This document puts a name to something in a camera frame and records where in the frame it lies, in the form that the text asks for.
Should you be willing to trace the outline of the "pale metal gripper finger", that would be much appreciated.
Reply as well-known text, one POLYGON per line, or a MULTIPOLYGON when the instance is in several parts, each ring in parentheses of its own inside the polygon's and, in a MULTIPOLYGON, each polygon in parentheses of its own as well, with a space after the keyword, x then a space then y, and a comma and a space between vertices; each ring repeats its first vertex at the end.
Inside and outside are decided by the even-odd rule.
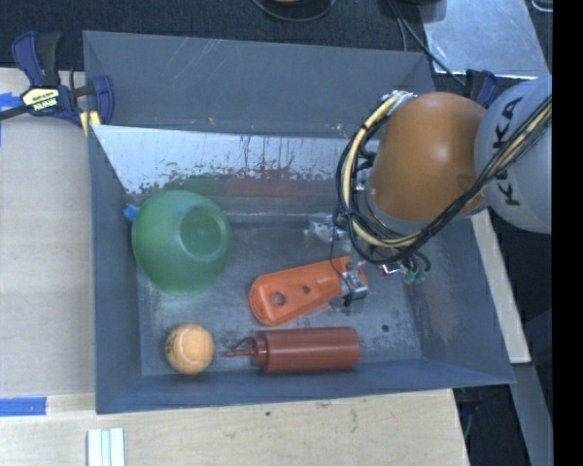
POLYGON ((337 313, 352 315, 362 311, 368 284, 361 273, 360 268, 338 273, 336 295, 329 301, 329 305, 337 313))
POLYGON ((304 234, 321 242, 336 242, 348 238, 348 232, 333 222, 332 215, 310 216, 304 234))

